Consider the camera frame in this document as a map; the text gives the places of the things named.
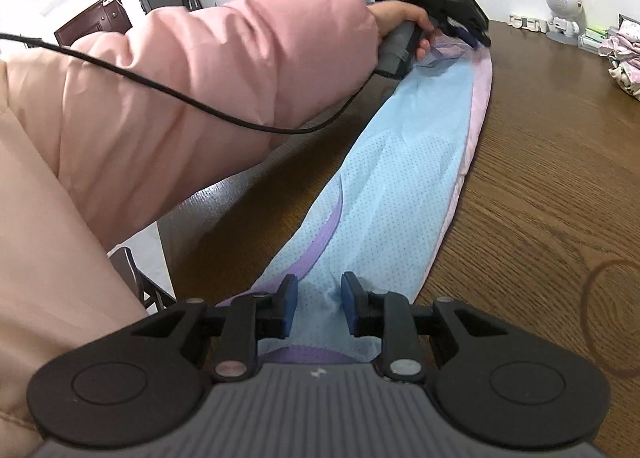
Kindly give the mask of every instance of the round white speaker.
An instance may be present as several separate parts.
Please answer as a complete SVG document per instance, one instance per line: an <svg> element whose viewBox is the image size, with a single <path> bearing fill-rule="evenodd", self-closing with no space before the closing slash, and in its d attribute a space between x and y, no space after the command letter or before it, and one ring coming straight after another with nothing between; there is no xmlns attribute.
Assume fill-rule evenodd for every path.
<svg viewBox="0 0 640 458"><path fill-rule="evenodd" d="M581 0L546 0L546 4L558 18L573 19L582 11Z"/></svg>

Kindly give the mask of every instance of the brown wood grain surface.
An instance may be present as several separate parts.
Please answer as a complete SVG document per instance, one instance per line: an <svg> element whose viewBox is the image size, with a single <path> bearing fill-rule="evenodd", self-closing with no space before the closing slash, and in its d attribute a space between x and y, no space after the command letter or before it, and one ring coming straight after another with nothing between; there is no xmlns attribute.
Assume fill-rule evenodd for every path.
<svg viewBox="0 0 640 458"><path fill-rule="evenodd" d="M596 442L614 458L637 456L640 102L593 54L500 23L491 36L494 87L476 160L418 300L462 298L597 362L612 404ZM177 295L218 301L248 288L390 88L373 79L332 127L162 219Z"/></svg>

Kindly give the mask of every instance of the white robot figurine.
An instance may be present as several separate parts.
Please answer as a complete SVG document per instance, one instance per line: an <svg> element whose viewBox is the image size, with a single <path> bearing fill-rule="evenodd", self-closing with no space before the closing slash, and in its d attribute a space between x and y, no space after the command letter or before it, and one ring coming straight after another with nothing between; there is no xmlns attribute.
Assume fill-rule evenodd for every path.
<svg viewBox="0 0 640 458"><path fill-rule="evenodd" d="M580 26L575 22L575 18L582 12L582 2L580 0L546 0L546 4L552 13L546 36L554 41L577 45Z"/></svg>

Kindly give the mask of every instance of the black cable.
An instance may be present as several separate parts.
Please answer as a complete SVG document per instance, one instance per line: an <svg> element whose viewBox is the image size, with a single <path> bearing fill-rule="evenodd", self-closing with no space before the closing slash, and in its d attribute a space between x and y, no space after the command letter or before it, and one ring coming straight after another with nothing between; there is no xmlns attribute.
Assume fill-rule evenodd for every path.
<svg viewBox="0 0 640 458"><path fill-rule="evenodd" d="M353 99L355 99L359 95L359 93L362 91L364 86L367 85L367 83L369 82L369 80L373 75L372 73L367 78L365 83L360 87L360 89L357 92L355 92L351 97L349 97L349 99L344 103L344 105L340 108L340 110L338 110L338 112L333 114L330 118L328 118L327 120L325 120L324 122L316 126L311 126L309 128L302 128L299 130L293 130L289 128L274 128L273 126L263 126L261 124L254 124L247 120L242 120L242 118L237 118L237 117L233 117L232 115L227 115L226 113L223 113L217 110L216 108L212 108L211 106L207 106L206 104L203 104L202 102L197 101L196 99L192 99L190 96L187 96L184 93L180 93L179 91L169 88L169 86L165 86L156 81L152 81L151 79L147 79L142 75L138 75L137 73L132 72L131 70L127 70L126 68L120 68L119 66L111 64L107 61L103 61L102 59L98 59L97 57L93 57L91 55L87 55L85 53L82 53L76 50L71 50L71 48L58 46L57 44L47 43L45 41L36 39L34 37L23 37L21 35L3 34L1 32L0 32L0 39L4 39L7 41L20 42L36 48L46 48L46 50L51 50L53 52L61 53L62 55L75 57L76 59L79 59L81 61L91 63L95 66L99 66L100 68L104 68L105 70L121 75L124 78L129 79L130 81L136 82L138 84L142 84L143 86L148 86L149 88L153 88L159 92L170 95L173 98L184 102L185 104L188 104L190 106L193 106L194 108L199 109L200 111L205 112L206 114L213 115L214 117L217 117L226 122L230 122L231 124L235 124L236 126L241 126L242 128L248 128L249 130L255 130L255 131L263 131L264 133L307 134L307 133L314 133L315 131L322 130L322 128L327 127L329 124L331 124L334 120L336 120L338 117L340 117L340 115L344 113L344 111L349 107L349 104L351 104L353 102Z"/></svg>

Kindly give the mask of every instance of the dotted fabric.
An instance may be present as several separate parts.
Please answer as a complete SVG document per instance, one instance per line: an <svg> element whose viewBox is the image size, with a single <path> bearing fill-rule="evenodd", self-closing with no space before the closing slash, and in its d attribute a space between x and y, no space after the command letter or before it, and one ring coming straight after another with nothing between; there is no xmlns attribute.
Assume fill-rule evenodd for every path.
<svg viewBox="0 0 640 458"><path fill-rule="evenodd" d="M380 340L352 337L342 311L340 278L348 270L365 290L392 290L415 300L460 168L473 90L466 56L431 61L415 66L398 85L256 282L274 279L304 253L334 209L342 181L340 223L300 281L291 335L260 341L260 353L304 345L373 359Z"/></svg>

